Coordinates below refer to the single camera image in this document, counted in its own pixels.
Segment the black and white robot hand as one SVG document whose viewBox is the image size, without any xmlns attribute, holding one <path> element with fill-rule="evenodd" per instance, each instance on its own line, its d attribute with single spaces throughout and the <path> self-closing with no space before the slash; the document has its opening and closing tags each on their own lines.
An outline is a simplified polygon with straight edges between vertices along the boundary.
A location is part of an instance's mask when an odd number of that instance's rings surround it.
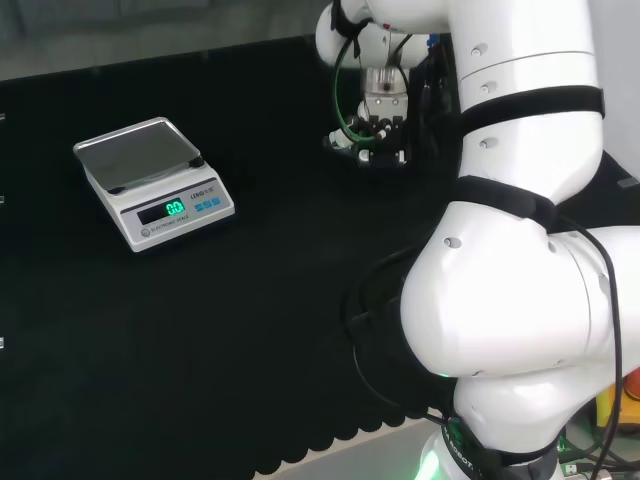
<svg viewBox="0 0 640 480">
<path fill-rule="evenodd" d="M 323 147 L 361 169 L 402 169 L 410 159 L 408 110 L 406 93 L 365 95 L 356 113 L 344 118 L 351 133 L 338 128 L 324 137 Z"/>
</svg>

